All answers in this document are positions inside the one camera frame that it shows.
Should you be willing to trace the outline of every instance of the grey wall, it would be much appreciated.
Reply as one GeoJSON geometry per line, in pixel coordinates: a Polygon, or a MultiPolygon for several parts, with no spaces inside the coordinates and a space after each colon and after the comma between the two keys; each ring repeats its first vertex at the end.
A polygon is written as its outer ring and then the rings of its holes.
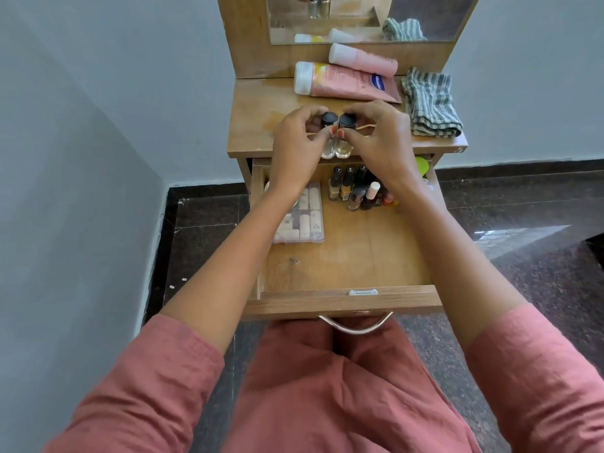
{"type": "Polygon", "coordinates": [[[469,148],[439,166],[604,158],[604,0],[480,0],[445,71],[469,148]]]}
{"type": "Polygon", "coordinates": [[[132,339],[163,195],[0,0],[1,451],[38,451],[132,339]]]}
{"type": "Polygon", "coordinates": [[[217,0],[10,0],[167,183],[242,181],[226,154],[234,71],[217,0]]]}

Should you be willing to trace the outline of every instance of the wooden mirror frame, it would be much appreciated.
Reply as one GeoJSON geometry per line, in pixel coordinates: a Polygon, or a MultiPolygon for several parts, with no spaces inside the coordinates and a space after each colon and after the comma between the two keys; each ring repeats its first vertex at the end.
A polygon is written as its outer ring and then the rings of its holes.
{"type": "MultiPolygon", "coordinates": [[[[392,57],[399,62],[397,74],[415,66],[440,72],[457,43],[478,0],[474,0],[456,37],[449,42],[354,43],[366,52],[392,57]]],[[[269,37],[266,0],[218,0],[237,78],[293,78],[298,61],[326,62],[329,43],[273,45],[269,37]]]]}

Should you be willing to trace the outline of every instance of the open drawer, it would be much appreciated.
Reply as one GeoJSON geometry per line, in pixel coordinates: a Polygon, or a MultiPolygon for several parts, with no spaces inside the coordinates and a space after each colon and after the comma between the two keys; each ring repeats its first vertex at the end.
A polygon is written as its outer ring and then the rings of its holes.
{"type": "MultiPolygon", "coordinates": [[[[314,318],[442,310],[415,237],[398,207],[349,211],[330,202],[333,167],[360,158],[322,160],[312,182],[321,184],[323,243],[273,244],[243,312],[244,320],[314,318]]],[[[250,204],[264,193],[271,159],[254,159],[250,204]]],[[[432,165],[426,175],[443,201],[432,165]]]]}

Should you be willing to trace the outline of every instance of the drawer latch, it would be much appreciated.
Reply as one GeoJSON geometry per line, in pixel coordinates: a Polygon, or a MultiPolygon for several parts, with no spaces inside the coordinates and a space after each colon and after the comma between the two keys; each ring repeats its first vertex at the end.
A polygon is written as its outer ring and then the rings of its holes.
{"type": "Polygon", "coordinates": [[[348,295],[378,295],[377,289],[351,289],[348,295]]]}

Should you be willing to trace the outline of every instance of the striped towel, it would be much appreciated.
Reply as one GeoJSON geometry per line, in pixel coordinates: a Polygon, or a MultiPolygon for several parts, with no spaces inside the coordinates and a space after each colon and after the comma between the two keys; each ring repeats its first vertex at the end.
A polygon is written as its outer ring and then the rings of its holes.
{"type": "Polygon", "coordinates": [[[407,19],[403,22],[394,20],[392,17],[383,23],[382,34],[388,41],[425,41],[422,27],[417,19],[407,19]]]}
{"type": "Polygon", "coordinates": [[[455,138],[463,125],[450,94],[451,76],[442,73],[420,73],[410,68],[403,77],[406,112],[411,118],[413,135],[455,138]]]}

